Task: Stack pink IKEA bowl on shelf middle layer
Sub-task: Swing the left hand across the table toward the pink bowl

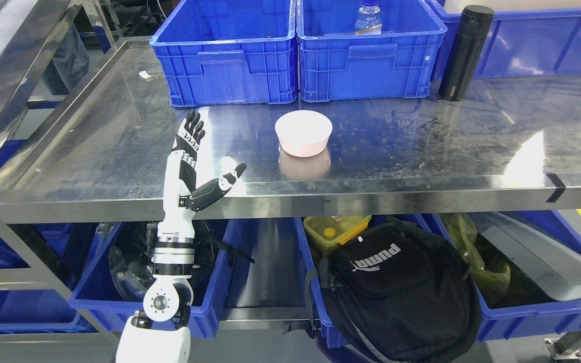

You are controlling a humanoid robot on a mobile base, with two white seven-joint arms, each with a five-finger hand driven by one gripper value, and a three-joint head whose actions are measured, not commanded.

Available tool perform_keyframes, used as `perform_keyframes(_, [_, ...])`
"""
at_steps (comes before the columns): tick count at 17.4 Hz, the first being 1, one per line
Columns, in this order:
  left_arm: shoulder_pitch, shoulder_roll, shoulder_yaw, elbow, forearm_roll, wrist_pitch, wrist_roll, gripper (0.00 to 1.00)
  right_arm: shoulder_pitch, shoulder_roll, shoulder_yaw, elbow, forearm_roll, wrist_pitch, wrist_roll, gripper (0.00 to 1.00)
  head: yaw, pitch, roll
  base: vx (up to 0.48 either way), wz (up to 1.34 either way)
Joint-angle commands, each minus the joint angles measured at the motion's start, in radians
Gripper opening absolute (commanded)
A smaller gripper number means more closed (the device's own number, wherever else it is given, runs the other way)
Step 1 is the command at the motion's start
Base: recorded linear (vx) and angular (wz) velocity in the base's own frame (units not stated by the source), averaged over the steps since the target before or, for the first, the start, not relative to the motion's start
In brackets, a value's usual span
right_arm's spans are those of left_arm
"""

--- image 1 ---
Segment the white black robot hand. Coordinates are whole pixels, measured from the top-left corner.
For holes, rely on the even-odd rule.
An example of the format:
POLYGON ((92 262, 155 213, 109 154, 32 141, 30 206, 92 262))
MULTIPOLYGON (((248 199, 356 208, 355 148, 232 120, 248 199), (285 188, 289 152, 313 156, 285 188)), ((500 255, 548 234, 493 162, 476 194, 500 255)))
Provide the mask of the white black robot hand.
POLYGON ((197 110, 190 110, 178 129, 166 159, 163 184, 164 219, 157 227, 163 242, 185 242, 194 238, 192 220, 197 212, 223 198, 247 168, 240 163, 231 172, 197 186, 197 163, 206 132, 197 110))

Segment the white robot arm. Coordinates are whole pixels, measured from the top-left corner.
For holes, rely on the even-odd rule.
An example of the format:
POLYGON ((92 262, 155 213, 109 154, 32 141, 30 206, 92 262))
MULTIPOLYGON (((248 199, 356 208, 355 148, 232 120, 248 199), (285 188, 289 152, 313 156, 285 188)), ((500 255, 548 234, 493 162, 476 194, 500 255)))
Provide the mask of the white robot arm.
POLYGON ((194 298, 189 278, 195 248, 191 237, 166 234, 154 245, 154 283, 143 308, 127 319, 116 362, 187 362, 191 353, 188 326, 194 298))

